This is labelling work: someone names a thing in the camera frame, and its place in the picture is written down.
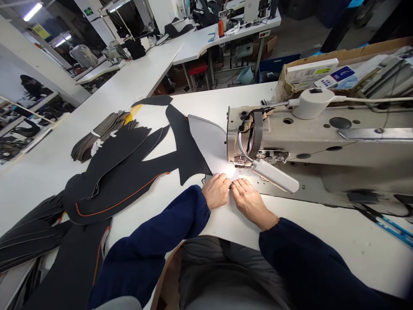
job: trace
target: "industrial sewing machine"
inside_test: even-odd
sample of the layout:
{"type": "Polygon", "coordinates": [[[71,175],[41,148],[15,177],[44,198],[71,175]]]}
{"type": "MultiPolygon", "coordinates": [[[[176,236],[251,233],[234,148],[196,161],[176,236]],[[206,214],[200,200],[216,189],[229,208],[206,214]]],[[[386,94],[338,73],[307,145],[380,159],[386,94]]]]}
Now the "industrial sewing machine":
{"type": "Polygon", "coordinates": [[[228,161],[244,168],[241,174],[252,177],[261,194],[330,207],[364,203],[413,221],[413,112],[400,112],[401,102],[378,113],[346,100],[327,89],[312,89],[278,106],[262,101],[230,108],[228,161]],[[256,172],[264,177],[258,178],[247,157],[255,164],[266,162],[256,172]],[[298,183],[288,190],[283,181],[270,180],[274,186],[268,182],[274,174],[267,163],[298,183]]]}

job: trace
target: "person in background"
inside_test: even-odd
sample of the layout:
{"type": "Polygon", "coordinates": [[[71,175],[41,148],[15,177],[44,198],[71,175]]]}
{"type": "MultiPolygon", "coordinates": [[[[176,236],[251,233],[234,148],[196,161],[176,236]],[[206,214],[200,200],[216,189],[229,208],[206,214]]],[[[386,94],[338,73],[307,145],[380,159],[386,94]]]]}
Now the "person in background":
{"type": "Polygon", "coordinates": [[[150,300],[165,254],[184,239],[180,309],[390,309],[355,277],[340,254],[316,236],[269,211],[244,179],[216,174],[203,189],[190,186],[159,215],[109,250],[88,309],[142,309],[150,300]],[[214,236],[198,236],[211,212],[227,203],[262,232],[256,251],[214,236]]]}
{"type": "Polygon", "coordinates": [[[26,91],[37,100],[42,99],[42,94],[50,95],[52,93],[50,89],[43,87],[39,81],[29,77],[28,75],[20,75],[20,80],[22,81],[22,86],[26,89],[26,91]]]}

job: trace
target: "pillar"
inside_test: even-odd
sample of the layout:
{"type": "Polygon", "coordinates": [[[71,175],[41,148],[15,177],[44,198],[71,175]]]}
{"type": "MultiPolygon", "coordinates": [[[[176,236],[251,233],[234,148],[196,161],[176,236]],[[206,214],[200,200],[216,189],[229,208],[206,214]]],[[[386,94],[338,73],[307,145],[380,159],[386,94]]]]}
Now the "pillar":
{"type": "Polygon", "coordinates": [[[20,67],[47,88],[59,92],[64,100],[74,106],[79,106],[90,96],[89,92],[75,85],[75,81],[67,72],[50,60],[3,16],[0,16],[0,29],[2,57],[20,67]]]}
{"type": "Polygon", "coordinates": [[[77,6],[82,10],[83,14],[96,30],[98,35],[102,38],[103,42],[107,46],[109,43],[117,40],[120,44],[123,43],[120,36],[117,34],[117,29],[115,25],[112,23],[109,16],[99,18],[98,10],[103,7],[99,0],[74,0],[77,6]],[[92,14],[86,16],[85,10],[90,8],[92,10],[92,14]]]}
{"type": "Polygon", "coordinates": [[[148,0],[159,31],[165,34],[165,25],[179,18],[177,0],[148,0]]]}
{"type": "Polygon", "coordinates": [[[153,27],[153,13],[146,0],[133,0],[145,26],[153,27]]]}

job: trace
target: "human hand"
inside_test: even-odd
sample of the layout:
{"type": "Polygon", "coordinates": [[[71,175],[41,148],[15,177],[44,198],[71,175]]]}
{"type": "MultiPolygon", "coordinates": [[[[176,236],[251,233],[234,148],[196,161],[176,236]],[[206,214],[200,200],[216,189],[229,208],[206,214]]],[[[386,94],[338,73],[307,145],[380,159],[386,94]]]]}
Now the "human hand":
{"type": "Polygon", "coordinates": [[[228,187],[231,180],[226,174],[215,174],[212,179],[205,182],[202,193],[210,210],[225,205],[228,201],[228,187]]]}
{"type": "Polygon", "coordinates": [[[238,210],[262,231],[278,224],[280,219],[266,208],[260,193],[248,180],[235,180],[232,182],[231,190],[238,210]]]}

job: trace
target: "blue sweatshirt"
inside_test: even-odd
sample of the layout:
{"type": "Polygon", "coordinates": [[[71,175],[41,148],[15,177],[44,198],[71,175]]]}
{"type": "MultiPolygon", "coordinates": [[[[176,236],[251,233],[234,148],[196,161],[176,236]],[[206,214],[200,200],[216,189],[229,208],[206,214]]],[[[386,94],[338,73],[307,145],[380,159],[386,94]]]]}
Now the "blue sweatshirt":
{"type": "MultiPolygon", "coordinates": [[[[117,241],[105,258],[88,309],[120,296],[134,296],[143,308],[162,273],[165,254],[182,240],[198,236],[209,217],[205,197],[193,185],[162,213],[117,241]]],[[[351,273],[336,250],[285,218],[260,233],[259,248],[284,279],[298,310],[390,308],[351,273]]]]}

